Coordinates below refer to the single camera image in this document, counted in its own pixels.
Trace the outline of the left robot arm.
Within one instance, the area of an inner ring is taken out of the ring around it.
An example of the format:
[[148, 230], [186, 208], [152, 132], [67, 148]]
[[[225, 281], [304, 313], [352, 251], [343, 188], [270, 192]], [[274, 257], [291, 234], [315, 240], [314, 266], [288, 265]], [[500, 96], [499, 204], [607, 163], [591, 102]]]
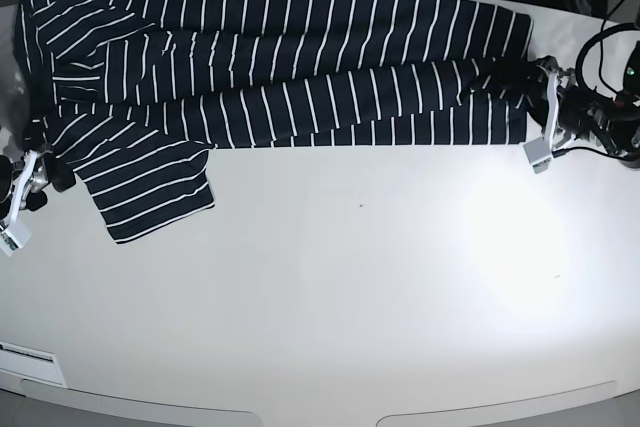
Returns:
[[613, 96], [589, 87], [584, 76], [592, 48], [603, 48], [606, 39], [638, 29], [638, 22], [602, 27], [581, 47], [575, 66], [569, 69], [561, 68], [553, 56], [535, 61], [495, 60], [464, 87], [460, 97], [467, 99], [484, 90], [514, 93], [525, 102], [526, 112], [541, 127], [541, 136], [524, 145], [529, 163], [538, 171], [573, 151], [570, 143], [575, 140], [591, 143], [589, 152], [638, 169], [639, 48], [630, 53], [622, 88]]

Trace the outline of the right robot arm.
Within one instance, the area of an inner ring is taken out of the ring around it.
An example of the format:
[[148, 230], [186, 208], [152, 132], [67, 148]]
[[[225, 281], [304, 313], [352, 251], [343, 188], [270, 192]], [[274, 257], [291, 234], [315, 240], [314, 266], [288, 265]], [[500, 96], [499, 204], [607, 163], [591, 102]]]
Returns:
[[[75, 174], [61, 159], [54, 155], [52, 145], [46, 140], [42, 122], [29, 123], [23, 131], [20, 157], [12, 160], [1, 155], [1, 217], [9, 214], [11, 201], [18, 201], [18, 210], [35, 212], [48, 202], [45, 188], [52, 185], [62, 193], [76, 185]], [[19, 178], [27, 172], [27, 155], [35, 155], [35, 163], [27, 176], [24, 187], [18, 187]]]

